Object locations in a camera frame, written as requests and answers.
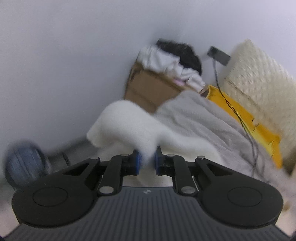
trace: beige woven pillow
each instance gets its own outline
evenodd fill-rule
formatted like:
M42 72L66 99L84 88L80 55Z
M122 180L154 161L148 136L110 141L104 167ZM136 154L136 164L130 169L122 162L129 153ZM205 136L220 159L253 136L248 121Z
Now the beige woven pillow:
M284 165L292 170L296 160L295 81L249 39L238 47L233 62L221 85L223 91L281 136Z

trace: cardboard box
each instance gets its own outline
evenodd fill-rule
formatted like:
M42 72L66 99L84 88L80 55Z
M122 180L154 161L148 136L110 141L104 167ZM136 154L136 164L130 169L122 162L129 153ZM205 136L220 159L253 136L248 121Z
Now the cardboard box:
M173 82L172 78L144 70L141 64L135 63L128 78L124 99L153 113L163 102L176 97L185 89L192 88L179 86Z

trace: wall outlet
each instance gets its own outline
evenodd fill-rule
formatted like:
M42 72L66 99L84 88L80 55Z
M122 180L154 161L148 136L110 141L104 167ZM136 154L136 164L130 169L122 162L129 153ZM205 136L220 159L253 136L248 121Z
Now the wall outlet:
M229 55L222 52L220 49L217 49L214 46L211 46L209 51L207 52L208 56L213 58L214 60L218 61L220 64L226 66L231 59Z

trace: gray blanket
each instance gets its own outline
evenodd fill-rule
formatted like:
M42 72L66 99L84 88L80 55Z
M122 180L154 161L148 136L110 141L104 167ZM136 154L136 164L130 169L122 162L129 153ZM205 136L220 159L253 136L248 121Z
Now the gray blanket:
M155 117L178 133L203 137L211 142L226 167L270 183L290 201L296 213L295 181L289 179L284 169L275 167L262 146L251 145L241 124L215 103L196 92L183 91L161 105Z

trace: ribbed black surface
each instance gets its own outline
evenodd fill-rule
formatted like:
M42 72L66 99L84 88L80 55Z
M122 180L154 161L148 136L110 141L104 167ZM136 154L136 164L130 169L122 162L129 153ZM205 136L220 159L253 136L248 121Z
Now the ribbed black surface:
M289 238L270 225L249 230L225 226L209 217L191 197L173 188L122 188L98 199L80 220L54 229L21 224L7 240L21 241L280 241Z

